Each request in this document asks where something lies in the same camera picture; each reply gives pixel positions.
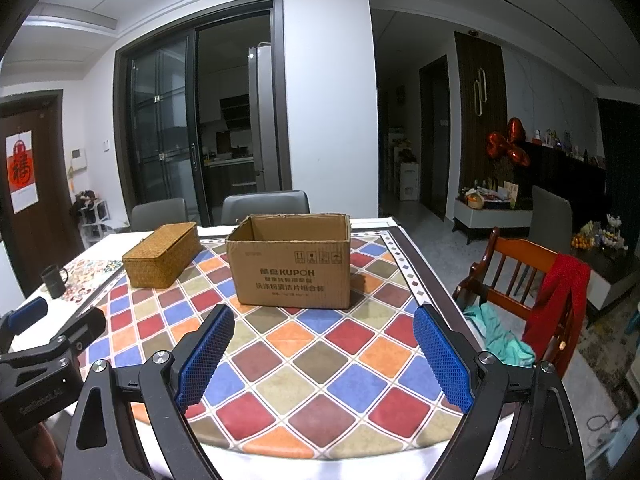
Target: red foil balloon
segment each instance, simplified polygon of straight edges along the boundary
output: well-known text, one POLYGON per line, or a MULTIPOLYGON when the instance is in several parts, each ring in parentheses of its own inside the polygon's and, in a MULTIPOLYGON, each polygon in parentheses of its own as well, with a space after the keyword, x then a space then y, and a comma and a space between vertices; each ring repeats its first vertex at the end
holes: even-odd
POLYGON ((492 132, 486 136, 486 154, 489 158, 499 158, 507 152, 509 143, 498 132, 492 132))
POLYGON ((507 132, 510 144, 519 144, 525 141, 524 128, 522 127, 522 122, 519 118, 512 117, 511 119, 509 119, 507 132))
POLYGON ((525 152, 521 147, 516 146, 515 144, 510 144, 509 149, 507 150, 507 155, 514 164, 522 166, 524 168, 528 168, 529 164, 531 164, 531 159, 527 152, 525 152))

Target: silver bolt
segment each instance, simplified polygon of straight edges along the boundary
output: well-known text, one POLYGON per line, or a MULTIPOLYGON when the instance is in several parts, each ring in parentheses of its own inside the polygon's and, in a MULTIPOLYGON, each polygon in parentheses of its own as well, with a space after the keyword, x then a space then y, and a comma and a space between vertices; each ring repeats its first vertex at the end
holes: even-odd
POLYGON ((157 365, 161 365, 169 360, 169 352, 165 352, 164 350, 156 352, 153 356, 153 360, 157 365))
POLYGON ((98 359, 92 366, 91 370, 94 372, 101 372, 107 367, 107 361, 104 359, 98 359))
POLYGON ((480 352, 478 358, 483 365, 492 365, 495 363, 495 355, 491 352, 480 352))
POLYGON ((545 374, 552 374, 553 372, 556 371, 556 367, 553 365, 553 363, 550 363, 549 361, 542 361, 540 363, 540 369, 545 374))

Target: green garment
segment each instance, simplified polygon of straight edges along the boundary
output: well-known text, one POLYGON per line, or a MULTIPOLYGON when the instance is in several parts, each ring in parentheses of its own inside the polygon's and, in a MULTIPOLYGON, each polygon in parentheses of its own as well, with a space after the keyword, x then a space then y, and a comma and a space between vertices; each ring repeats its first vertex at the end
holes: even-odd
POLYGON ((464 311, 464 316, 466 322, 477 330, 484 341, 484 349, 504 364, 524 367, 533 365, 536 360, 533 349, 500 325, 491 303, 472 305, 464 311))

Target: open cardboard box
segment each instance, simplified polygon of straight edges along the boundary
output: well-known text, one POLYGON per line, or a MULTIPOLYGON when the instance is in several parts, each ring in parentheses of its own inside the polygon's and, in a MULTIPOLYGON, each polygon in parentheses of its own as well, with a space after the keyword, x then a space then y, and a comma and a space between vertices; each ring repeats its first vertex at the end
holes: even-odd
POLYGON ((227 238, 238 301, 264 306, 348 308, 347 215, 251 215, 227 238))

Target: wicker lid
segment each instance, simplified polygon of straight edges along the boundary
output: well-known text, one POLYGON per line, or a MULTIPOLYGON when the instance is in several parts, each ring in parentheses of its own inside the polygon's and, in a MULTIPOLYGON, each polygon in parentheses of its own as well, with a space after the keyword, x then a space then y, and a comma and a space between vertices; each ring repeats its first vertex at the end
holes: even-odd
POLYGON ((147 238, 128 251, 122 257, 128 258, 157 258, 169 247, 175 244, 180 238, 196 227, 195 222, 185 222, 183 224, 167 224, 160 226, 147 238))

